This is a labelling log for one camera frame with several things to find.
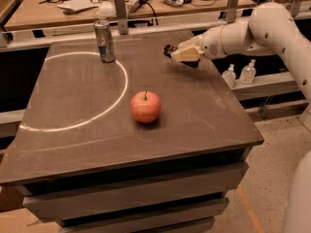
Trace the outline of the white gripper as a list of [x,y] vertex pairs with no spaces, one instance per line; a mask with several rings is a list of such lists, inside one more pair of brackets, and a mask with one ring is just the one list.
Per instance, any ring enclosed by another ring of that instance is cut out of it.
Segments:
[[199,60],[204,53],[199,45],[200,39],[200,36],[196,36],[180,43],[178,48],[171,53],[171,57],[178,62]]

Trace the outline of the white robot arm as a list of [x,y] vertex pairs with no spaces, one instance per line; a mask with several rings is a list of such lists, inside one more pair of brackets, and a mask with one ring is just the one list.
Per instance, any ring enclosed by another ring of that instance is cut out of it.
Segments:
[[[257,6],[249,19],[217,26],[179,44],[170,52],[179,62],[232,54],[278,55],[311,104],[311,42],[281,4]],[[282,233],[311,233],[311,151],[294,171]]]

